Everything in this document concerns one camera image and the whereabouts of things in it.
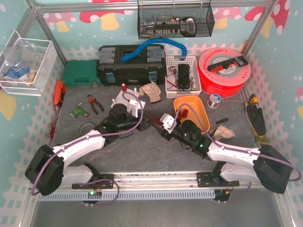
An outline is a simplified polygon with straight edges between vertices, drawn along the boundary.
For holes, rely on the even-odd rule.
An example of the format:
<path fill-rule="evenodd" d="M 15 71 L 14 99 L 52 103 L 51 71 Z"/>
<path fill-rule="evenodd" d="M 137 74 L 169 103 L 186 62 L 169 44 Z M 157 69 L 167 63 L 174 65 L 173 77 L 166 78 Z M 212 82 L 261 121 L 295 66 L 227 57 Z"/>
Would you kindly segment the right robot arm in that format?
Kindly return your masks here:
<path fill-rule="evenodd" d="M 191 120 L 181 125 L 158 121 L 154 127 L 170 140 L 174 138 L 201 158 L 221 162 L 219 176 L 227 181 L 259 183 L 271 192 L 283 194 L 290 179 L 290 162 L 274 147 L 243 148 L 221 143 L 201 133 Z"/>

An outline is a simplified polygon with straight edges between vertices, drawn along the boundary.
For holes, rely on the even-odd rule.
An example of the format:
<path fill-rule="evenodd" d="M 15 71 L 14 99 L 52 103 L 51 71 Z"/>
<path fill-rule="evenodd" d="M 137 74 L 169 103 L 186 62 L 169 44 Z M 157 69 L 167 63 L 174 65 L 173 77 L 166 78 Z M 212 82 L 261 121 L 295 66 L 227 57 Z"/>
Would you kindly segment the beige work glove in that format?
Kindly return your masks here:
<path fill-rule="evenodd" d="M 141 96 L 146 94 L 149 97 L 151 103 L 156 103 L 161 100 L 161 90 L 154 81 L 151 81 L 150 83 L 141 86 L 139 88 L 139 92 Z"/>

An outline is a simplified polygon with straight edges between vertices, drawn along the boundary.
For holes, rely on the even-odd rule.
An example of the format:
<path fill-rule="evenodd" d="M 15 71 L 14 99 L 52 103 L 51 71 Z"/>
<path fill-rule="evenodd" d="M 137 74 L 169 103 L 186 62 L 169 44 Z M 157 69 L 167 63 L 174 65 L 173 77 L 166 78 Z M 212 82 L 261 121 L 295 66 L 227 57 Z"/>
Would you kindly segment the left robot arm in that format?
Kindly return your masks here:
<path fill-rule="evenodd" d="M 97 173 L 88 164 L 76 170 L 70 164 L 88 153 L 113 143 L 122 135 L 127 137 L 133 130 L 143 131 L 158 118 L 139 109 L 128 113 L 124 104 L 115 104 L 108 116 L 87 134 L 55 147 L 41 146 L 30 161 L 25 177 L 32 183 L 32 195 L 49 195 L 63 183 L 86 185 L 96 179 Z"/>

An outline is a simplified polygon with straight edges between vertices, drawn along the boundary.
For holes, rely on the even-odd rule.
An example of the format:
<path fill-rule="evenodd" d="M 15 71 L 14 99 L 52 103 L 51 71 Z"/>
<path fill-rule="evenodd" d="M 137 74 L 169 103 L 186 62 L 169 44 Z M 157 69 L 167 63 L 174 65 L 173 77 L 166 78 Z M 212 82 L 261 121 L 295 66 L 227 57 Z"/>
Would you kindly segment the white peg board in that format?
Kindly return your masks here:
<path fill-rule="evenodd" d="M 140 93 L 137 91 L 137 88 L 134 89 L 126 89 L 127 92 L 133 94 L 134 96 L 136 96 L 137 98 L 140 97 Z M 131 109 L 133 107 L 133 105 L 131 105 L 129 103 L 129 100 L 133 99 L 135 100 L 135 98 L 129 94 L 125 94 L 125 96 L 123 97 L 123 91 L 121 90 L 119 92 L 119 94 L 117 95 L 117 97 L 115 99 L 112 99 L 112 104 L 111 104 L 111 108 L 115 105 L 115 104 L 124 104 L 127 108 L 128 113 L 131 112 Z"/>

